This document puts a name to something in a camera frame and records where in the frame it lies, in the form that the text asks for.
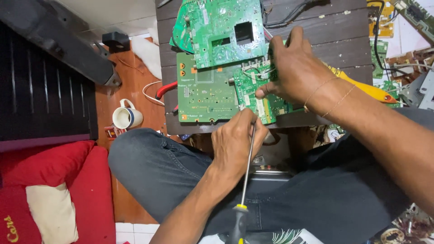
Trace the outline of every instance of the gold bracelet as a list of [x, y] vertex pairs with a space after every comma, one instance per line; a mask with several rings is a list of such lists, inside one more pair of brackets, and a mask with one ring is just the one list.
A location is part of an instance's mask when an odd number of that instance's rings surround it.
[[312, 94], [310, 94], [310, 96], [306, 99], [306, 102], [304, 102], [304, 112], [308, 112], [309, 109], [306, 107], [307, 101], [309, 101], [310, 97], [315, 94], [316, 91], [318, 91], [318, 89], [320, 89], [323, 85], [325, 85], [327, 82], [331, 81], [332, 79], [339, 79], [340, 77], [333, 77], [331, 79], [326, 80], [323, 84], [321, 84], [320, 86], [318, 86], [315, 91], [312, 92]]
[[350, 94], [350, 92], [353, 90], [355, 88], [355, 85], [351, 88], [351, 90], [338, 102], [338, 103], [336, 103], [336, 105], [330, 110], [330, 111], [328, 111], [327, 113], [325, 113], [323, 116], [321, 116], [321, 118], [324, 118], [327, 114], [329, 114], [331, 111], [333, 111], [338, 105], [339, 105], [339, 103], [341, 103], [347, 96], [348, 96], [348, 94]]

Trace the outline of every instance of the man's left hand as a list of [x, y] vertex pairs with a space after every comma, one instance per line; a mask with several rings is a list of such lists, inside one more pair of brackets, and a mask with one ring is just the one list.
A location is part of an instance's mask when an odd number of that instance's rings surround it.
[[[256, 122], [256, 131], [253, 132], [253, 123]], [[225, 125], [219, 127], [211, 135], [214, 148], [213, 165], [226, 180], [236, 184], [246, 173], [247, 161], [251, 145], [252, 133], [255, 133], [252, 158], [258, 153], [268, 134], [260, 118], [250, 109], [238, 112]]]

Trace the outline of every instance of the green circuit board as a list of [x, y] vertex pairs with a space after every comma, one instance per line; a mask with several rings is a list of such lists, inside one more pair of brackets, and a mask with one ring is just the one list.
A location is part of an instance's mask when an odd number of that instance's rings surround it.
[[263, 124], [275, 123], [278, 115], [300, 110], [294, 110], [292, 104], [272, 94], [267, 95], [264, 99], [255, 97], [255, 91], [260, 86], [277, 80], [276, 71], [267, 73], [273, 68], [274, 65], [269, 60], [256, 59], [253, 62], [250, 61], [247, 65], [243, 65], [233, 75], [240, 110], [250, 108], [260, 117]]
[[229, 84], [241, 63], [196, 69], [194, 55], [177, 53], [180, 122], [216, 122], [238, 111], [235, 86]]
[[[394, 99], [398, 99], [399, 98], [398, 91], [393, 91], [393, 92], [390, 92], [390, 91], [396, 90], [397, 88], [400, 88], [401, 82], [396, 82], [395, 80], [392, 80], [392, 81], [385, 80], [385, 81], [383, 81], [383, 84], [375, 85], [375, 87], [380, 88], [381, 90], [383, 90], [385, 92], [388, 92]], [[390, 108], [402, 107], [402, 104], [400, 104], [400, 103], [386, 103], [385, 105], [390, 107]]]
[[[387, 48], [389, 46], [388, 42], [385, 41], [377, 41], [377, 50], [378, 50], [378, 56], [381, 60], [381, 65], [384, 67], [384, 59], [386, 58], [387, 54]], [[378, 65], [377, 58], [375, 57], [375, 50], [374, 50], [374, 41], [371, 41], [371, 58], [372, 63], [375, 65], [375, 70], [372, 71], [372, 75], [374, 79], [381, 79], [383, 78], [383, 70]]]
[[186, 6], [199, 69], [267, 54], [259, 0], [197, 0]]
[[[193, 53], [193, 46], [191, 44], [191, 28], [189, 22], [186, 21], [187, 16], [187, 7], [189, 4], [192, 4], [192, 0], [183, 0], [181, 7], [179, 8], [178, 17], [176, 18], [175, 26], [173, 27], [173, 38], [176, 41], [176, 44], [188, 51]], [[172, 37], [170, 38], [169, 44], [172, 46], [176, 46], [173, 42]]]
[[434, 45], [434, 16], [415, 0], [392, 0], [396, 10]]

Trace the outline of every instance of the red cushion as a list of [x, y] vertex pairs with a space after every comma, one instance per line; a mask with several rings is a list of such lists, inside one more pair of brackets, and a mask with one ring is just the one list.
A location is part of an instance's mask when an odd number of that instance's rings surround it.
[[47, 150], [47, 146], [0, 154], [3, 187], [48, 185], [56, 187], [77, 175], [94, 141], [73, 142]]
[[107, 150], [95, 146], [76, 178], [66, 186], [76, 208], [79, 239], [74, 244], [113, 244], [116, 229]]
[[41, 234], [30, 214], [24, 186], [0, 189], [0, 217], [0, 244], [42, 242]]

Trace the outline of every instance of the yellow circuit board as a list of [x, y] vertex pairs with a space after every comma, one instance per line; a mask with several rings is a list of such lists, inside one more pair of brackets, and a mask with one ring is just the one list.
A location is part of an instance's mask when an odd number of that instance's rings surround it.
[[[368, 3], [368, 21], [369, 21], [369, 37], [374, 38], [374, 27], [377, 24], [377, 16], [380, 11], [381, 3]], [[380, 38], [392, 38], [394, 32], [394, 24], [391, 21], [393, 17], [393, 11], [395, 7], [390, 3], [390, 0], [385, 0], [385, 6], [380, 18], [380, 29], [378, 37]]]

